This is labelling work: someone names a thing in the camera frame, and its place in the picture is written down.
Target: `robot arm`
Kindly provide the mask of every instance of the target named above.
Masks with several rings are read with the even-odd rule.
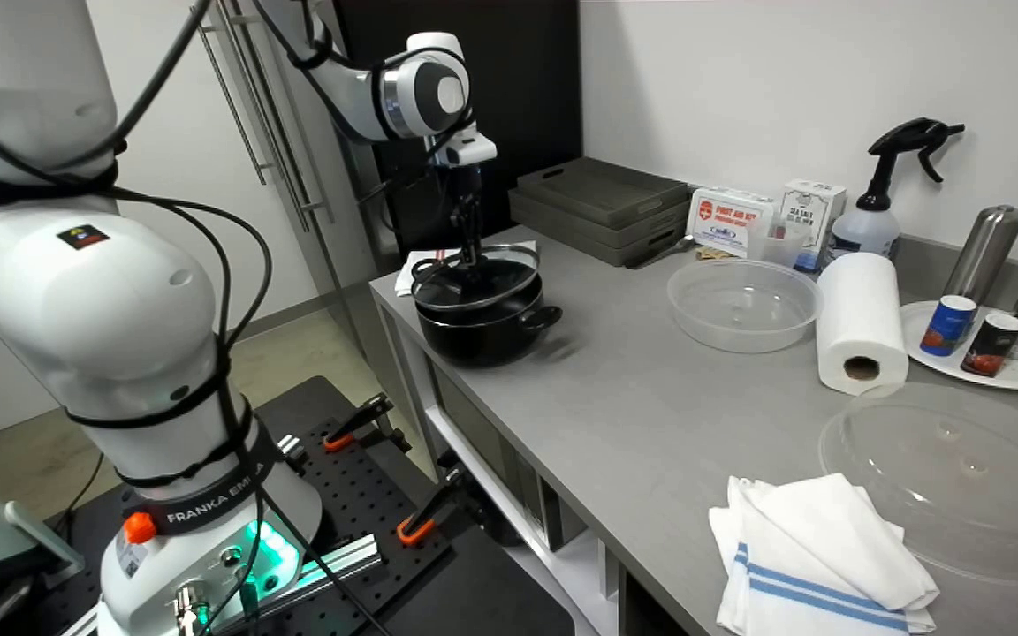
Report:
[[[309,0],[259,0],[290,63],[305,70],[338,124],[362,141],[423,139],[433,164],[490,163],[476,132],[464,44],[450,33],[416,33],[382,66],[352,66]]]

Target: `floor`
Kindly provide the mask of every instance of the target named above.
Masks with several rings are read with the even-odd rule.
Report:
[[[234,351],[228,380],[259,406],[314,374],[326,374],[350,401],[377,393],[377,378],[338,328],[333,306],[309,306],[278,325],[254,328]],[[0,494],[20,503],[38,519],[65,511],[92,465],[96,444],[65,412],[0,429]],[[114,468],[101,465],[82,503],[114,482]]]

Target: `blue stripe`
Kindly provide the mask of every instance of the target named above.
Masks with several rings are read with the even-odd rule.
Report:
[[[769,596],[812,605],[812,606],[831,611],[831,614],[844,614],[844,618],[855,618],[855,623],[869,623],[869,626],[909,632],[905,618],[855,611],[848,605],[833,605],[833,599],[822,599],[822,596],[812,596],[812,593],[801,593],[801,591],[788,591],[788,587],[774,587],[774,584],[762,584],[762,578],[749,578],[749,587],[761,591],[761,593],[769,593]]]
[[[873,611],[892,611],[892,606],[884,606],[884,605],[878,605],[869,596],[840,593],[840,591],[819,587],[812,578],[798,578],[798,576],[788,576],[788,573],[776,573],[776,567],[762,567],[762,565],[749,560],[741,550],[734,553],[734,560],[741,560],[749,567],[749,576],[776,578],[776,584],[801,587],[801,591],[812,591],[812,593],[822,593],[822,596],[839,596],[839,599],[848,599],[848,605],[861,605],[861,606],[873,606]]]

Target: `white wall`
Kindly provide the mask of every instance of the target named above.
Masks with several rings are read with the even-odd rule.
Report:
[[[87,0],[87,7],[99,29],[117,106],[122,111],[187,17],[192,0]],[[302,243],[276,190],[259,182],[250,159],[244,154],[239,135],[197,43],[187,49],[153,111],[131,135],[131,150],[119,159],[119,182],[223,205],[250,217],[276,254],[276,278],[260,314],[323,294],[305,263]],[[184,222],[141,207],[126,212],[179,240],[203,256],[213,278],[219,278],[213,252]],[[219,222],[213,225],[223,228],[223,243],[237,262],[234,314],[239,314],[259,281],[259,252],[234,228]],[[56,409],[56,401],[0,345],[0,426],[45,409]]]
[[[937,190],[895,173],[905,232],[963,243],[1018,205],[1018,2],[1011,0],[584,0],[588,154],[680,181],[861,194],[869,141],[909,116],[965,119]]]

